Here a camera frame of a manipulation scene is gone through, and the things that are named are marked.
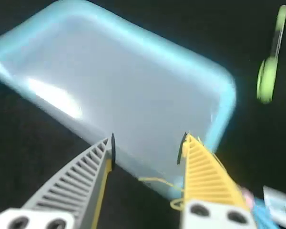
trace pink object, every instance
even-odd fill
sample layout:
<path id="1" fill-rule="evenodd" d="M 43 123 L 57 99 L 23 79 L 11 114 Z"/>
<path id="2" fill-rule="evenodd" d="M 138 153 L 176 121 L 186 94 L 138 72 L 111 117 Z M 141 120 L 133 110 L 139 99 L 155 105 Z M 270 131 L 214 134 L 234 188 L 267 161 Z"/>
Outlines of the pink object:
<path id="1" fill-rule="evenodd" d="M 242 193 L 243 196 L 246 200 L 246 204 L 248 205 L 248 207 L 250 208 L 250 210 L 252 210 L 253 206 L 254 206 L 254 196 L 253 194 L 246 188 L 242 188 Z"/>

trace green object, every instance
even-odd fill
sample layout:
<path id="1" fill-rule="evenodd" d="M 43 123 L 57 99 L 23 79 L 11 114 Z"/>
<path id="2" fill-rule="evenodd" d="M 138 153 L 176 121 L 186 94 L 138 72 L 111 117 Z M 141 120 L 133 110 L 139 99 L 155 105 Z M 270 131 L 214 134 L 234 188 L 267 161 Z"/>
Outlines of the green object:
<path id="1" fill-rule="evenodd" d="M 285 19 L 286 6 L 283 5 L 280 7 L 277 15 L 275 35 L 272 41 L 270 56 L 266 61 L 264 60 L 262 62 L 258 72 L 256 97 L 265 104 L 272 101 L 273 90 L 276 82 L 278 54 L 281 47 Z"/>

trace black background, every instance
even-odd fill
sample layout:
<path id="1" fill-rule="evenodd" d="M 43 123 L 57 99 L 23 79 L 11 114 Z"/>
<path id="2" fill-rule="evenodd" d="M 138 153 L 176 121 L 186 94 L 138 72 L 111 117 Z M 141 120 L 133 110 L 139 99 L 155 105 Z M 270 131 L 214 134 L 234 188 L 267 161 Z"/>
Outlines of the black background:
<path id="1" fill-rule="evenodd" d="M 0 35 L 51 0 L 0 0 Z M 257 73 L 286 1 L 95 0 L 111 12 L 197 52 L 235 78 L 237 105 L 217 155 L 231 177 L 262 197 L 286 192 L 286 24 L 274 98 L 256 100 Z M 20 207 L 88 144 L 0 84 L 0 211 Z M 118 168 L 109 176 L 99 228 L 175 229 L 168 201 Z"/>

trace light blue plastic container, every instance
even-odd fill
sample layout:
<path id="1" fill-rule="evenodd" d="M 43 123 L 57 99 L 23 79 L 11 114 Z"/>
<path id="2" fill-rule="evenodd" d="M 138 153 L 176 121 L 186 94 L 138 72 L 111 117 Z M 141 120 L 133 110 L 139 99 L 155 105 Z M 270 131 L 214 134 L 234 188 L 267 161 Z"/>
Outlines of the light blue plastic container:
<path id="1" fill-rule="evenodd" d="M 133 176 L 173 183 L 183 134 L 215 152 L 236 101 L 221 66 L 83 0 L 57 1 L 1 36 L 0 81 L 90 144 L 113 132 Z"/>

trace white paper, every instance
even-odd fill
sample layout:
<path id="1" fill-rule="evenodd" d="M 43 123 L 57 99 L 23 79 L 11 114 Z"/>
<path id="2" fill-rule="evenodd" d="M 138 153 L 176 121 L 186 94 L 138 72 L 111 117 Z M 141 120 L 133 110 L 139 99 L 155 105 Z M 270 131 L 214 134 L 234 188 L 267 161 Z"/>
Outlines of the white paper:
<path id="1" fill-rule="evenodd" d="M 272 220 L 286 227 L 286 194 L 264 186 L 264 201 Z"/>

